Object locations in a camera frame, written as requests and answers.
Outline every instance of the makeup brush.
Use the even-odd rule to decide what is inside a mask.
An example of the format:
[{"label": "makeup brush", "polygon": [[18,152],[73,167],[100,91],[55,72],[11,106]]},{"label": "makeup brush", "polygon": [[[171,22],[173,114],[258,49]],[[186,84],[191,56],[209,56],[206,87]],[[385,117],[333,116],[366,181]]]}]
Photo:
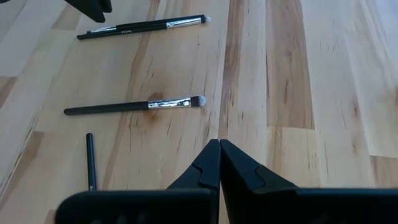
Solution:
[{"label": "makeup brush", "polygon": [[81,115],[95,113],[112,113],[123,111],[153,110],[162,108],[202,107],[206,104],[204,96],[193,96],[176,100],[154,100],[132,103],[116,103],[111,105],[84,106],[68,108],[63,111],[66,115]]},{"label": "makeup brush", "polygon": [[191,26],[210,22],[210,17],[205,15],[185,16],[171,19],[161,19],[157,21],[135,22],[121,24],[110,27],[103,27],[96,30],[87,31],[85,34],[78,35],[77,39],[91,39],[97,37],[107,37],[111,35],[134,34],[137,32],[155,31],[161,29],[171,29],[183,26]]}]

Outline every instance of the brush handle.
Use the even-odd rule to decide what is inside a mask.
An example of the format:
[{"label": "brush handle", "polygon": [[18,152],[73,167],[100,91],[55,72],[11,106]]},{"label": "brush handle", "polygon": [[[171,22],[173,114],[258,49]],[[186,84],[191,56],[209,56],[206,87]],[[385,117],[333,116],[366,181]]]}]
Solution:
[{"label": "brush handle", "polygon": [[170,19],[159,19],[156,21],[144,21],[144,22],[134,22],[134,23],[129,23],[129,24],[120,24],[120,25],[116,25],[116,28],[129,29],[132,27],[142,27],[142,26],[146,27],[146,26],[153,26],[153,25],[159,25],[159,24],[166,24],[166,22],[181,21],[181,20],[186,20],[186,19],[195,19],[198,17],[200,17],[202,23],[206,22],[205,15],[195,15],[195,16],[185,16],[185,17],[170,18]]},{"label": "brush handle", "polygon": [[86,147],[87,147],[87,171],[88,171],[88,190],[97,189],[97,178],[95,171],[95,155],[94,155],[94,140],[93,134],[86,134]]},{"label": "brush handle", "polygon": [[68,108],[63,111],[66,115],[81,115],[95,113],[112,113],[123,111],[149,110],[148,102],[116,103],[111,105],[84,106],[78,108]]},{"label": "brush handle", "polygon": [[147,26],[147,27],[132,27],[132,28],[125,28],[125,29],[102,31],[102,32],[90,32],[87,34],[77,35],[77,39],[84,40],[84,39],[92,39],[92,38],[97,38],[97,37],[108,37],[108,36],[112,36],[112,35],[135,34],[138,32],[147,32],[147,31],[155,31],[155,30],[162,30],[162,29],[167,29],[166,24],[156,24],[156,25]]}]

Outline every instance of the black plastic object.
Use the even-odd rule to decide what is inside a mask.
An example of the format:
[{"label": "black plastic object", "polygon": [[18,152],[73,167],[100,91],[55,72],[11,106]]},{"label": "black plastic object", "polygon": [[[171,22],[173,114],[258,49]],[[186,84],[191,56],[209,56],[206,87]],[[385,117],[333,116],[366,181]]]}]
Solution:
[{"label": "black plastic object", "polygon": [[232,224],[398,223],[398,190],[301,189],[215,139],[166,190],[77,194],[56,223],[218,223],[220,180]]},{"label": "black plastic object", "polygon": [[97,190],[93,134],[86,134],[88,190]]},{"label": "black plastic object", "polygon": [[111,0],[66,0],[95,22],[105,22],[104,12],[112,12]]},{"label": "black plastic object", "polygon": [[301,189],[227,140],[221,183],[229,222],[398,223],[398,190]]},{"label": "black plastic object", "polygon": [[166,190],[92,191],[59,206],[55,223],[218,223],[221,149],[211,140]]}]

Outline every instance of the white bristles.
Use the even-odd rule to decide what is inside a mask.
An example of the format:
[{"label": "white bristles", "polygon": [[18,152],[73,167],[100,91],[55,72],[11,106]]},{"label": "white bristles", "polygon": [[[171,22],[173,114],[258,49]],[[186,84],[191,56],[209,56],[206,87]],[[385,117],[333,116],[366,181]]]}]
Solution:
[{"label": "white bristles", "polygon": [[204,106],[206,104],[206,98],[204,96],[198,96],[198,97],[199,97],[199,106]]},{"label": "white bristles", "polygon": [[191,106],[202,107],[206,104],[206,98],[204,96],[193,96],[191,97]]}]

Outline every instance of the light wood surface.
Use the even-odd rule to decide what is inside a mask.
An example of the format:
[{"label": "light wood surface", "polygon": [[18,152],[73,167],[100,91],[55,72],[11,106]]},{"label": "light wood surface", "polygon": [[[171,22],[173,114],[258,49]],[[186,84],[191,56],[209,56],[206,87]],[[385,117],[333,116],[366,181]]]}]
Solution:
[{"label": "light wood surface", "polygon": [[[0,4],[0,222],[52,223],[86,190],[164,189],[213,138],[303,187],[398,187],[395,0],[117,0],[96,24],[62,0]],[[79,41],[206,14],[209,24]],[[203,108],[65,116],[204,95]],[[227,223],[221,200],[220,223]]]}]

